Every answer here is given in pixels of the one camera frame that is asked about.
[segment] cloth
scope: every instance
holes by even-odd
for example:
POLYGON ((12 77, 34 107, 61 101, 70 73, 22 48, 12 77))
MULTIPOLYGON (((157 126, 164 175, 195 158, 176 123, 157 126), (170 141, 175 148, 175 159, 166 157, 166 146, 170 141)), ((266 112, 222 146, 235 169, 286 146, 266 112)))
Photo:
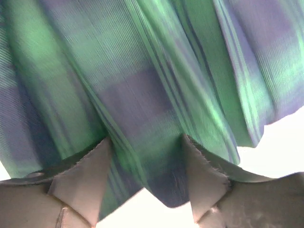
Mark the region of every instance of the cloth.
POLYGON ((301 0, 2 0, 0 161, 20 178, 109 135, 100 218, 142 187, 179 206, 181 134, 239 164, 304 105, 303 27, 301 0))

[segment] checkered pattern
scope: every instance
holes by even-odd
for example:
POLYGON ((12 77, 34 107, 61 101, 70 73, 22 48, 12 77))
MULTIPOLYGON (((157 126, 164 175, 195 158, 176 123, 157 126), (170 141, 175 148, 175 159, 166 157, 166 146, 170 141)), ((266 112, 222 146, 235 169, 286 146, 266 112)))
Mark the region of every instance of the checkered pattern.
POLYGON ((0 3, 0 160, 22 177, 109 135, 101 218, 142 186, 188 200, 181 134, 238 164, 304 105, 300 0, 0 3))

